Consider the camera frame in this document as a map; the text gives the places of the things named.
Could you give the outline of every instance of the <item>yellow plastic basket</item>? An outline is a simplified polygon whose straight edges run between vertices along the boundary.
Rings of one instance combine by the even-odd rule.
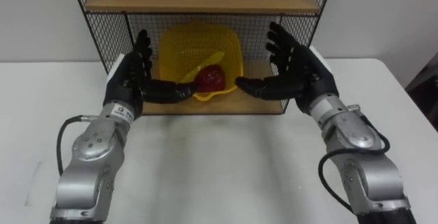
[[[180,82],[190,71],[214,53],[225,53],[219,65],[225,72],[225,90],[196,93],[199,101],[208,101],[215,95],[236,89],[234,80],[243,76],[242,52],[237,34],[224,25],[194,21],[167,30],[159,44],[159,78]]]

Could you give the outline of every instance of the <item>metal arm segment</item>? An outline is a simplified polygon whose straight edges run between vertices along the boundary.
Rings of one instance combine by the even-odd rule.
[[[382,149],[378,133],[361,119],[359,106],[346,107],[336,95],[321,95],[310,114],[322,130],[327,151]],[[385,155],[345,153],[332,158],[354,214],[409,209],[396,165]]]
[[[51,223],[106,221],[132,120],[133,108],[113,101],[76,139],[72,159],[57,187]]]

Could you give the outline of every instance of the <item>robotic arm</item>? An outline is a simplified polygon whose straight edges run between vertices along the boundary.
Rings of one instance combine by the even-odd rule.
[[[385,156],[389,141],[360,112],[345,106],[327,68],[280,25],[271,23],[266,48],[279,75],[265,79],[239,77],[236,84],[249,95],[265,100],[294,98],[301,112],[313,117],[322,130],[327,154],[318,174],[328,192],[360,224],[415,224],[396,165]],[[336,165],[350,205],[324,179],[324,163]]]
[[[267,44],[279,75],[265,79],[239,77],[236,84],[249,95],[265,100],[295,99],[322,130],[327,154],[318,174],[323,186],[360,224],[415,224],[403,193],[400,173],[385,156],[389,141],[360,112],[345,106],[327,68],[280,25],[271,23]],[[141,31],[131,53],[119,59],[109,73],[99,116],[74,117],[58,136],[60,182],[51,211],[52,224],[99,224],[106,221],[114,179],[124,160],[127,133],[142,113],[143,101],[177,103],[191,97],[196,85],[151,79],[152,51]],[[90,121],[73,144],[72,160],[62,168],[60,138],[75,121]],[[324,179],[324,163],[331,159],[339,170],[350,204],[336,195]]]
[[[61,178],[51,211],[52,224],[104,223],[114,179],[125,157],[127,134],[142,113],[143,101],[176,103],[196,90],[194,84],[151,79],[150,43],[146,31],[141,31],[134,50],[115,62],[99,116],[74,117],[62,126],[57,144]],[[65,127],[75,121],[90,121],[90,125],[74,142],[71,162],[64,171],[60,139]]]

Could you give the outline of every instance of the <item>white table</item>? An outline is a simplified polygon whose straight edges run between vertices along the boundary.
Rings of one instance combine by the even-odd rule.
[[[438,223],[438,136],[378,60],[329,60],[345,104],[360,103],[392,144],[419,224]],[[101,110],[100,62],[0,64],[2,223],[48,223],[64,120]],[[64,135],[65,164],[86,124]],[[283,116],[154,116],[138,119],[116,178],[111,224],[356,223],[323,189],[325,146],[295,103]],[[337,170],[326,165],[345,197]]]

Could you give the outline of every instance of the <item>red fruit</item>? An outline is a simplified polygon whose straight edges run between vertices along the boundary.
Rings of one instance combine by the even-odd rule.
[[[224,90],[225,72],[218,64],[206,66],[200,70],[194,78],[194,82],[199,85],[198,92],[214,92]]]

